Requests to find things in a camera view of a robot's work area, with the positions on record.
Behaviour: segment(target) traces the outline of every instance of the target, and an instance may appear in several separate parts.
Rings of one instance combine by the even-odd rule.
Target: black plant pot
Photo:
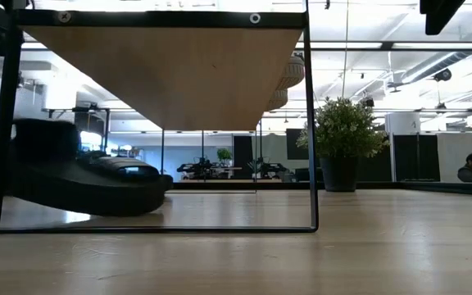
[[[320,159],[328,192],[354,192],[358,171],[357,157],[328,157]]]

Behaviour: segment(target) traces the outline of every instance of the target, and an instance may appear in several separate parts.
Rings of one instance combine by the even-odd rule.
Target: wooden table surface
[[[472,196],[321,193],[316,234],[0,235],[0,294],[472,294]],[[170,193],[92,218],[7,198],[4,225],[307,225],[307,191]]]

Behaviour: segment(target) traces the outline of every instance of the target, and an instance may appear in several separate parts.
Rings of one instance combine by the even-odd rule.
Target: exposed ductwork
[[[472,41],[472,34],[467,35],[462,41]],[[441,70],[472,56],[472,52],[451,52],[435,54],[418,66],[406,71],[402,75],[401,84],[411,84],[424,78],[435,75]]]

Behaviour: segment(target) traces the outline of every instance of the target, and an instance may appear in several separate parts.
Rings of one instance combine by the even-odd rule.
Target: potted plant
[[[230,153],[229,149],[223,147],[218,149],[218,160],[224,165],[227,165],[227,161],[232,160],[233,155]]]
[[[384,132],[373,129],[373,109],[347,98],[325,99],[315,110],[315,146],[328,192],[354,192],[358,158],[373,157],[388,145]],[[308,147],[307,126],[297,140]]]

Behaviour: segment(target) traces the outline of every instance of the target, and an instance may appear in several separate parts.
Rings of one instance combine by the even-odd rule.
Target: white ceiling
[[[36,0],[37,7],[42,9],[107,11],[301,11],[301,3],[300,0]],[[425,35],[424,16],[419,14],[417,3],[418,0],[350,0],[347,25],[347,0],[331,0],[329,10],[325,10],[325,1],[314,1],[311,4],[312,41],[343,41],[346,39],[347,28],[349,40],[369,41],[454,42],[465,40],[465,36],[472,33],[472,0],[465,1],[439,36]],[[315,96],[318,100],[325,96],[335,98],[342,95],[360,99],[363,96],[362,90],[366,90],[366,95],[374,97],[377,108],[433,108],[438,104],[439,94],[440,101],[447,102],[449,108],[472,107],[472,56],[449,68],[453,73],[451,81],[437,84],[425,79],[399,88],[399,93],[391,93],[391,88],[384,87],[387,82],[392,81],[391,71],[409,70],[435,54],[436,52],[392,52],[389,65],[387,52],[348,52],[347,64],[344,65],[344,52],[313,52]],[[74,80],[81,83],[81,91],[84,93],[79,95],[80,100],[92,100],[98,102],[101,107],[128,107],[52,52],[24,51],[21,59],[50,62],[57,71],[74,77]],[[370,84],[376,87],[367,88]],[[266,117],[279,118],[264,119],[264,129],[277,130],[303,125],[306,108],[305,84],[301,83],[289,89],[288,97],[289,102],[284,110],[288,111],[291,118],[289,122],[284,123],[287,113],[278,110],[276,113],[265,114]],[[143,118],[137,113],[120,113],[114,114],[112,119]],[[453,116],[450,121],[460,119]]]

